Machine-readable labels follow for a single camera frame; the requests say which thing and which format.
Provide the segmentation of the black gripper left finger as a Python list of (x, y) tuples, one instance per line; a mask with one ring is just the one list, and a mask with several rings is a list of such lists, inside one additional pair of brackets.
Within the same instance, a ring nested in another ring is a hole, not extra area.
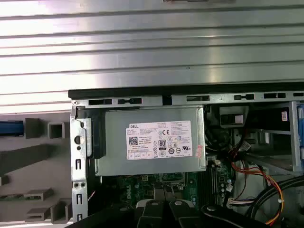
[(157, 200), (142, 200), (133, 208), (116, 204), (78, 221), (79, 228), (161, 228), (164, 203)]

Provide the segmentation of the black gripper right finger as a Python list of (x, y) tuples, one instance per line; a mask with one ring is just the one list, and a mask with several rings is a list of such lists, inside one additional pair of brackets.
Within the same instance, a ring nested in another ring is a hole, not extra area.
[(205, 205), (196, 210), (192, 203), (177, 200), (169, 203), (171, 214), (179, 228), (262, 228), (262, 222), (250, 219), (219, 205)]

